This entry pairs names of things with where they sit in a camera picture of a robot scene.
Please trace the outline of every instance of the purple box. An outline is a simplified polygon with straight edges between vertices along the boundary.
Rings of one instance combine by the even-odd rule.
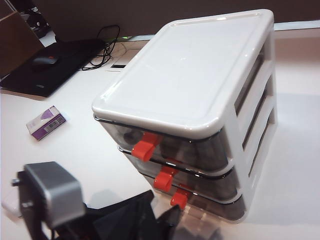
[[[65,121],[66,119],[61,115],[58,109],[55,106],[52,106],[35,119],[28,122],[26,127],[28,128],[29,133],[39,141]]]

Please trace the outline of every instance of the white desk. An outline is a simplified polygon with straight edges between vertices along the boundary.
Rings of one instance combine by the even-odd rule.
[[[185,214],[175,239],[320,239],[320,29],[276,36],[279,123],[249,214],[239,224]],[[73,174],[90,207],[149,189],[93,119],[94,97],[117,74],[103,68],[77,72],[45,100],[1,94],[1,198],[24,164],[44,161],[57,161]],[[52,105],[67,123],[37,142],[25,124]],[[166,208],[169,198],[159,195],[156,215]],[[1,239],[29,239],[23,220],[1,210]]]

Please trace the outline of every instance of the plastic drawer organizer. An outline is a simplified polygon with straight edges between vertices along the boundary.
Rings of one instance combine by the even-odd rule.
[[[273,14],[165,25],[93,102],[154,188],[227,220],[251,205],[276,128]]]

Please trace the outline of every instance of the black mouse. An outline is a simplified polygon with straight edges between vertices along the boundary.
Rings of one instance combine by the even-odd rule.
[[[31,68],[33,71],[44,71],[56,65],[58,60],[57,56],[38,56],[32,60]]]

